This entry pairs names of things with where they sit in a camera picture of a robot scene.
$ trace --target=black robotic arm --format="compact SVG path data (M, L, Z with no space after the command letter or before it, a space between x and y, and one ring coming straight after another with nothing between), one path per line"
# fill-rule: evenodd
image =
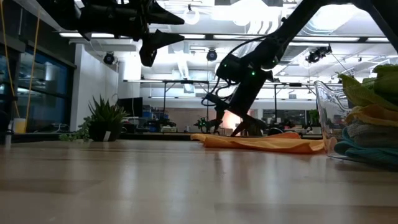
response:
M255 50L242 58L235 57L231 52L221 62L216 75L222 79L232 80L239 86L228 103L213 92L207 94L205 99L216 105L217 119L223 118L225 110L243 119L232 136L252 124L265 128L262 121L247 115L251 105L265 81L273 82L271 69L280 62L289 43L321 7L330 4L354 4L368 12L398 51L397 0L303 0L289 18L282 21L281 27L267 35Z

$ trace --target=wooden table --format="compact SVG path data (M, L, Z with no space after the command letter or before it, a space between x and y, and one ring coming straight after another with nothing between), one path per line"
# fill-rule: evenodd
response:
M398 223L398 174L198 142L0 149L0 223Z

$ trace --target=green cloth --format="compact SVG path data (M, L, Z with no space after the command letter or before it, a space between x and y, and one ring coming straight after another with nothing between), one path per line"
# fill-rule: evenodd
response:
M368 106L368 105L379 105L385 109L398 111L398 106L386 100L385 98L376 94L373 90L370 90L366 86L362 85L355 78L349 77L347 75L338 76L343 81L343 91L347 98L355 106Z

